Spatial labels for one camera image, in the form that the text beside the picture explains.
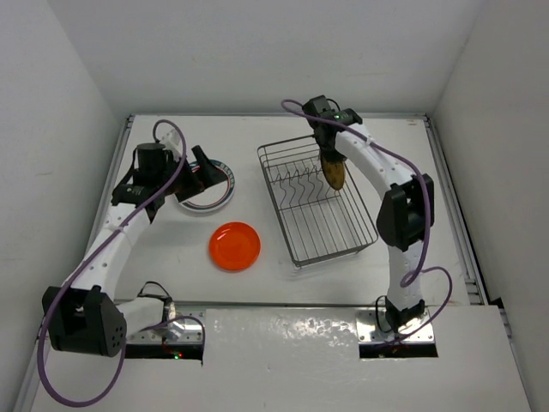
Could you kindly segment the white plate green rim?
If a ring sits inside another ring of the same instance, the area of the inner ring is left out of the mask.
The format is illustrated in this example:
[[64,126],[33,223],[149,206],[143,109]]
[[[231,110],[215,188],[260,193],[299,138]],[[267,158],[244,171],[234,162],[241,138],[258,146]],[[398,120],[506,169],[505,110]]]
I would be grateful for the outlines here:
[[212,159],[211,162],[225,175],[226,179],[190,199],[178,202],[183,212],[191,215],[212,214],[231,201],[235,193],[235,177],[232,169],[222,161]]

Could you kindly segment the brown patterned plate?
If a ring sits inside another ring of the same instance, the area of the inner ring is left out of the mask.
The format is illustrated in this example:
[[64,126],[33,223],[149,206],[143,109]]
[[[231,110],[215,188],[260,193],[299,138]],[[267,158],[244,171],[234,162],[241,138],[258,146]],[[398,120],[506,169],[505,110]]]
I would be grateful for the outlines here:
[[331,162],[323,156],[320,157],[323,176],[329,186],[339,191],[345,184],[346,168],[343,162]]

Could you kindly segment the orange plastic plate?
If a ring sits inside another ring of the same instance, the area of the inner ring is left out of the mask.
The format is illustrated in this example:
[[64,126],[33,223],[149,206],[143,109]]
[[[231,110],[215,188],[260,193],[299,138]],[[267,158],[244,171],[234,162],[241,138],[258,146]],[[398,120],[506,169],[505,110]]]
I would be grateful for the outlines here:
[[213,263],[222,270],[246,270],[259,257],[261,240],[249,224],[232,221],[214,231],[208,243],[208,252]]

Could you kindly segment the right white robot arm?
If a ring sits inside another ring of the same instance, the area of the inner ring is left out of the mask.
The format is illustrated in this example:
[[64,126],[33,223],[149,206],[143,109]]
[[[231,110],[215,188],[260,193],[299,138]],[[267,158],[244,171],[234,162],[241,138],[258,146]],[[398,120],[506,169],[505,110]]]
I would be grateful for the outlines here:
[[432,178],[403,156],[374,142],[352,109],[335,110],[323,95],[302,108],[320,149],[324,178],[339,190],[351,161],[381,199],[376,228],[389,251],[385,318],[392,332],[419,317],[425,302],[416,278],[423,269],[434,223]]

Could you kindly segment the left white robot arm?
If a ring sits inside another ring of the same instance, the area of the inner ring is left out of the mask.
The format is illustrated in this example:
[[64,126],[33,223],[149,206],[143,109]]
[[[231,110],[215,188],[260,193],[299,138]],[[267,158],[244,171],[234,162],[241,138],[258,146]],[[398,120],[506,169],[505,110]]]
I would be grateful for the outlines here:
[[132,153],[129,171],[112,192],[105,222],[91,251],[60,288],[42,298],[52,347],[113,357],[128,336],[166,320],[167,300],[138,294],[121,305],[115,289],[132,248],[169,196],[183,202],[227,182],[227,174],[198,146],[191,165],[173,140],[145,142]]

